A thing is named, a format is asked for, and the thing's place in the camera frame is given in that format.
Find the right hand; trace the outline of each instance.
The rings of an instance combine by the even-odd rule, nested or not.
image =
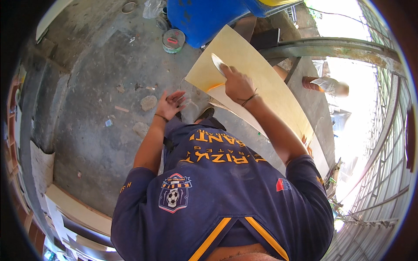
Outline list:
[[[245,100],[254,95],[252,79],[240,73],[235,67],[221,64],[221,69],[227,78],[225,93],[231,100],[242,105]]]

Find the yellow stripe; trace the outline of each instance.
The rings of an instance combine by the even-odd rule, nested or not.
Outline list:
[[[203,244],[194,252],[191,256],[189,261],[199,260],[199,258],[205,253],[205,251],[209,248],[212,244],[213,240],[222,232],[224,227],[228,224],[231,218],[224,218],[222,221],[215,227],[215,229],[210,233],[210,235],[206,238]]]
[[[262,227],[260,226],[255,219],[252,217],[245,217],[245,219],[250,223],[250,225],[257,230],[257,232],[274,248],[274,250],[279,253],[286,261],[289,261],[289,257],[286,253],[286,251],[277,243],[276,240],[270,234]]]

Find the wrist bracelet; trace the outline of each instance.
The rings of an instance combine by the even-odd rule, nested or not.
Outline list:
[[[165,118],[164,116],[161,116],[161,115],[159,115],[159,114],[154,114],[154,115],[156,115],[156,116],[158,116],[158,117],[163,118],[163,119],[164,119],[164,121],[165,121],[166,123],[168,122],[167,118]]]
[[[247,104],[247,102],[249,101],[249,100],[251,100],[252,98],[254,98],[256,95],[258,95],[257,93],[255,93],[255,91],[257,90],[258,88],[256,88],[255,90],[254,90],[254,94],[250,97],[250,98],[248,98],[248,99],[246,99],[246,100],[244,100],[244,99],[240,99],[240,98],[237,98],[238,100],[241,100],[241,101],[244,101],[243,103],[242,103],[242,107],[244,107],[246,104]]]

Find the soccer ball emblem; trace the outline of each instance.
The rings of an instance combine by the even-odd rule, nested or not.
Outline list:
[[[167,202],[169,204],[174,205],[177,202],[177,200],[178,200],[178,191],[176,190],[170,191],[167,195]]]

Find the left hand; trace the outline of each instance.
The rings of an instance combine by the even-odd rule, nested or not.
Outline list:
[[[164,91],[158,102],[155,114],[163,116],[167,120],[171,120],[177,112],[186,107],[185,105],[180,106],[180,104],[186,100],[186,98],[183,97],[185,93],[185,91],[175,91],[167,96],[167,91]]]

